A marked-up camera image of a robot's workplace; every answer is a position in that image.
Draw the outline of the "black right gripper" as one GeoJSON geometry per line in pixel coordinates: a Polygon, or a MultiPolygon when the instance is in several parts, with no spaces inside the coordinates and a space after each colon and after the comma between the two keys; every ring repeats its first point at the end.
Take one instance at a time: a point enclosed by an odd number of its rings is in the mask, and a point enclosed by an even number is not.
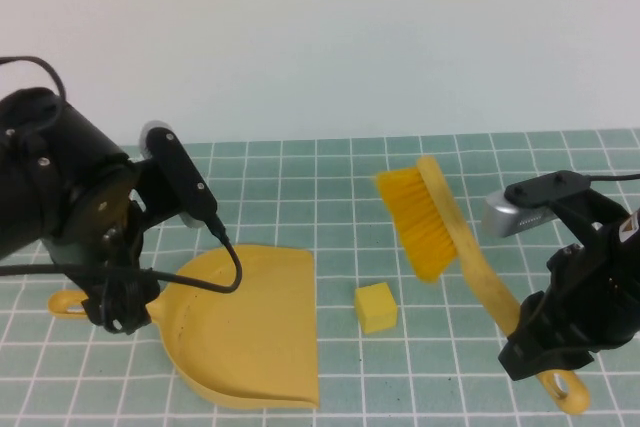
{"type": "Polygon", "coordinates": [[[513,381],[580,369],[593,361],[595,348],[616,344],[611,228],[601,226],[592,233],[590,240],[559,249],[547,262],[551,317],[543,291],[521,304],[516,329],[498,355],[513,381]]]}

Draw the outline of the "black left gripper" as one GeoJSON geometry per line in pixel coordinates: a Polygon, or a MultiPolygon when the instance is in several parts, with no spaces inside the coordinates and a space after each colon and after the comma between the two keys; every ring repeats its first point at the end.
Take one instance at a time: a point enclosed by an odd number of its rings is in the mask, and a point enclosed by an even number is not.
{"type": "Polygon", "coordinates": [[[139,269],[145,213],[129,190],[57,191],[46,200],[46,250],[54,265],[87,298],[81,306],[88,320],[105,331],[120,331],[109,291],[124,289],[127,335],[151,322],[146,305],[160,294],[151,269],[139,269]],[[132,270],[127,277],[109,268],[132,270]]]}

